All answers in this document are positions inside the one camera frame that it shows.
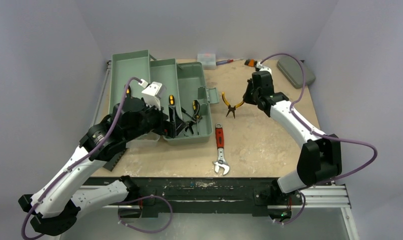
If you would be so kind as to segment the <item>black pliers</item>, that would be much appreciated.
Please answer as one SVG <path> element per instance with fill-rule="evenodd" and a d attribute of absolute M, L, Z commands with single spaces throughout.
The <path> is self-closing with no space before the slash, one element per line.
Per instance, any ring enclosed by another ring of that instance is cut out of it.
<path fill-rule="evenodd" d="M 185 122 L 185 131 L 189 131 L 192 135 L 194 135 L 193 125 L 196 125 L 195 120 L 193 119 L 193 114 L 190 115 L 187 110 L 181 107 L 181 111 L 190 118 L 190 120 Z"/>

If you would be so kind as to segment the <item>black yellow phillips screwdriver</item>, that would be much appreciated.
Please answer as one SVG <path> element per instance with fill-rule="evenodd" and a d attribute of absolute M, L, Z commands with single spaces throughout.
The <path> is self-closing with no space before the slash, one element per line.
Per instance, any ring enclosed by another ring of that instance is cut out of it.
<path fill-rule="evenodd" d="M 131 90 L 131 87 L 130 87 L 130 86 L 128 86 L 127 89 L 126 89 L 126 97 L 127 97 L 127 98 L 131 98 L 131 97 L 132 97 L 132 90 Z"/>

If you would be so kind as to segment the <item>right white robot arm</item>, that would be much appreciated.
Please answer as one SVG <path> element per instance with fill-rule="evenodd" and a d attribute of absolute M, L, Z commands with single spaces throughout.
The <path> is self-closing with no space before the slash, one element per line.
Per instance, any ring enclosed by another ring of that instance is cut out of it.
<path fill-rule="evenodd" d="M 270 197 L 283 203 L 295 191 L 337 177 L 342 172 L 341 144 L 334 134 L 326 135 L 306 120 L 282 92 L 274 90 L 272 70 L 260 63 L 247 81 L 243 95 L 246 104 L 256 105 L 277 121 L 301 149 L 296 169 L 273 180 Z"/>

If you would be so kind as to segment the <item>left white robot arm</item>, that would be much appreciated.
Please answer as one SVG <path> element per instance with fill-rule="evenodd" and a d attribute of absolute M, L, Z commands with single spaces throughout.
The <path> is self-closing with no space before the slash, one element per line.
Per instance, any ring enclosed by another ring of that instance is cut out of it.
<path fill-rule="evenodd" d="M 140 98 L 129 95 L 126 83 L 121 100 L 100 123 L 89 128 L 72 156 L 61 170 L 38 192 L 22 195 L 18 203 L 26 212 L 21 235 L 27 239 L 30 224 L 38 237 L 58 236 L 69 230 L 79 218 L 110 204 L 131 205 L 144 197 L 129 176 L 121 176 L 112 183 L 87 193 L 78 189 L 90 176 L 123 152 L 127 143 L 153 132 L 175 138 L 183 129 L 176 105 L 169 99 L 169 113 L 161 106 L 166 87 L 159 82 L 138 79 L 142 87 Z"/>

